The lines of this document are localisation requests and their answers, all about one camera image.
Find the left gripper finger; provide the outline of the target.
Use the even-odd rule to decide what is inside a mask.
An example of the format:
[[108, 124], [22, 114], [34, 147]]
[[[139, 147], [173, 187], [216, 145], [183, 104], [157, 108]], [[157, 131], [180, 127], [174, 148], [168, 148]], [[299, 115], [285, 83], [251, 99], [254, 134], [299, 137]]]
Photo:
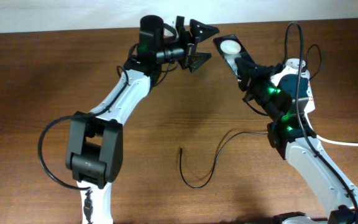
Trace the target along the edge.
[[188, 58], [187, 67], [190, 72], [195, 72], [212, 57], [211, 53], [197, 52]]
[[194, 43], [200, 43], [219, 33], [217, 27], [206, 25], [197, 20], [190, 20], [190, 33], [194, 39]]

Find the black Galaxy flip phone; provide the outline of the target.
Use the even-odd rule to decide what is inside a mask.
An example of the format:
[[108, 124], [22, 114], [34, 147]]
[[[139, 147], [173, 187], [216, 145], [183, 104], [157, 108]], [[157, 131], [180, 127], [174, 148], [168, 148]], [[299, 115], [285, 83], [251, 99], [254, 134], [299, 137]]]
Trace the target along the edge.
[[248, 54], [244, 46], [241, 44], [240, 40], [234, 34], [216, 37], [213, 39], [213, 43], [217, 51], [224, 59], [224, 61], [228, 64], [229, 68], [231, 69], [236, 78], [237, 66], [235, 63], [235, 59], [244, 58], [248, 61], [254, 62], [254, 60]]

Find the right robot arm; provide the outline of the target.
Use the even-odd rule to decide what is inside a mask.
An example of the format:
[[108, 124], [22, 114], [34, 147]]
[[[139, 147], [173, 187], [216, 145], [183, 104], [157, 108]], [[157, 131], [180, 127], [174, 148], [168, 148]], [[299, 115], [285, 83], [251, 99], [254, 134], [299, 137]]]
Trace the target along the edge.
[[239, 86], [271, 118], [270, 145], [294, 167], [322, 203], [328, 223], [358, 223], [358, 187], [324, 150], [310, 125], [315, 109], [307, 63], [291, 58], [276, 66], [235, 59]]

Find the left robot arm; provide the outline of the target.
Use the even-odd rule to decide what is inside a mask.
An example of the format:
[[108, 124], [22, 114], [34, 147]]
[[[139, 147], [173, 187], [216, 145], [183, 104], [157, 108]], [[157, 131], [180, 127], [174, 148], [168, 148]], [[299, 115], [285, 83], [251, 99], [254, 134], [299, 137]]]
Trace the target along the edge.
[[197, 45], [219, 29], [192, 19], [188, 30], [184, 17], [174, 26], [159, 16], [140, 20], [139, 41], [130, 48], [119, 81], [105, 99], [89, 113], [71, 119], [65, 165], [72, 172], [81, 194], [83, 223], [112, 223], [111, 187], [123, 161], [123, 126], [137, 104], [164, 75], [164, 64], [177, 62], [195, 72], [211, 58], [197, 52]]

